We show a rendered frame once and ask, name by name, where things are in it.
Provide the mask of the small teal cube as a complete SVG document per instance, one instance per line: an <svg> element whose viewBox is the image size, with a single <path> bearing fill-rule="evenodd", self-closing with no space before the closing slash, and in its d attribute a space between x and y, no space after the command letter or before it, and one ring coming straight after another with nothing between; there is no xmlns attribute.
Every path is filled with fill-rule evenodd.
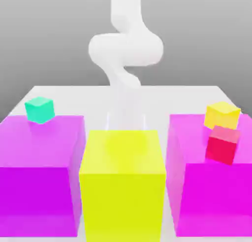
<svg viewBox="0 0 252 242"><path fill-rule="evenodd" d="M27 118L31 122L44 124L55 117L54 103L52 99L36 97L25 102Z"/></svg>

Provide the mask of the small yellow cube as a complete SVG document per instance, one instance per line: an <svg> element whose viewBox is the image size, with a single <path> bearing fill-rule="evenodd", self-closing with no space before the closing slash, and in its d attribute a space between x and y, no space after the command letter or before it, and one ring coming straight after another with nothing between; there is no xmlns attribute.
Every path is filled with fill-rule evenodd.
<svg viewBox="0 0 252 242"><path fill-rule="evenodd" d="M224 101L207 105L204 126L209 129L215 126L236 129L240 113L240 108Z"/></svg>

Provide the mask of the small red cube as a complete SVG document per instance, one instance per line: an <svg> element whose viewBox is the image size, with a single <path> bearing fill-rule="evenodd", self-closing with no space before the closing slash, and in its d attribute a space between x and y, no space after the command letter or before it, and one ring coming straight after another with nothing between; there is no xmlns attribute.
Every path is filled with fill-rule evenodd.
<svg viewBox="0 0 252 242"><path fill-rule="evenodd" d="M206 147L205 158L232 165L241 132L222 126L214 126Z"/></svg>

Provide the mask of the large yellow box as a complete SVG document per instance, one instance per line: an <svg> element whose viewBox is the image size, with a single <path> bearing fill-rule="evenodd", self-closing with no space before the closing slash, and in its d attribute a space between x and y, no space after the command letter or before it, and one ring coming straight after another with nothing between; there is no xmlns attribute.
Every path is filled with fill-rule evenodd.
<svg viewBox="0 0 252 242"><path fill-rule="evenodd" d="M86 242L160 242L166 170L156 130L91 130L79 180Z"/></svg>

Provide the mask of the large purple box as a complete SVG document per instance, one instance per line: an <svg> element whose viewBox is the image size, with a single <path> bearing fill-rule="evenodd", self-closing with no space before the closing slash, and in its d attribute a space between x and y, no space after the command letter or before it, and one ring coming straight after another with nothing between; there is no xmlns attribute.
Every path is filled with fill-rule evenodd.
<svg viewBox="0 0 252 242"><path fill-rule="evenodd" d="M75 237L82 213L83 116L0 123L0 237Z"/></svg>

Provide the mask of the large magenta box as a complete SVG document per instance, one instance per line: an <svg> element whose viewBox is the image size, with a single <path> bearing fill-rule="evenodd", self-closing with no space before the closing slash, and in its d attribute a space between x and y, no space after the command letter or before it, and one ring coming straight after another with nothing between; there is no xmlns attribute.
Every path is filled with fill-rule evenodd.
<svg viewBox="0 0 252 242"><path fill-rule="evenodd" d="M252 237L252 118L241 115L232 165L206 159L203 114L171 114L166 187L178 237Z"/></svg>

